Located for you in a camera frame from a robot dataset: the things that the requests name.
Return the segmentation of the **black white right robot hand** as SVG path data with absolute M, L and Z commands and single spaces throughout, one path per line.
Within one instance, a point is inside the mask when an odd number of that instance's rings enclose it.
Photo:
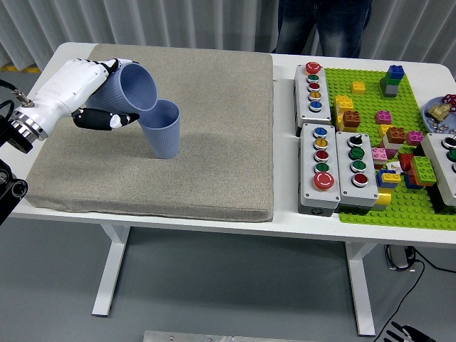
M 387 330 L 386 333 L 388 337 L 385 337 L 383 340 L 385 342 L 405 342 L 405 341 L 413 341 L 413 342 L 435 342 L 435 339 L 429 337 L 427 334 L 423 333 L 422 331 L 409 326 L 409 325 L 400 325 L 395 321 L 391 322 L 392 326 L 400 332 L 398 335 L 396 332 Z

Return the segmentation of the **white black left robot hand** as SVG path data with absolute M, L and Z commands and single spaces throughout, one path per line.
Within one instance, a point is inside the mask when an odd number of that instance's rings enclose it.
M 66 61 L 38 90 L 28 117 L 36 126 L 40 140 L 54 131 L 61 118 L 72 117 L 76 126 L 91 130 L 112 130 L 131 124 L 140 118 L 138 109 L 82 109 L 89 97 L 113 74 L 129 63 L 125 59 Z

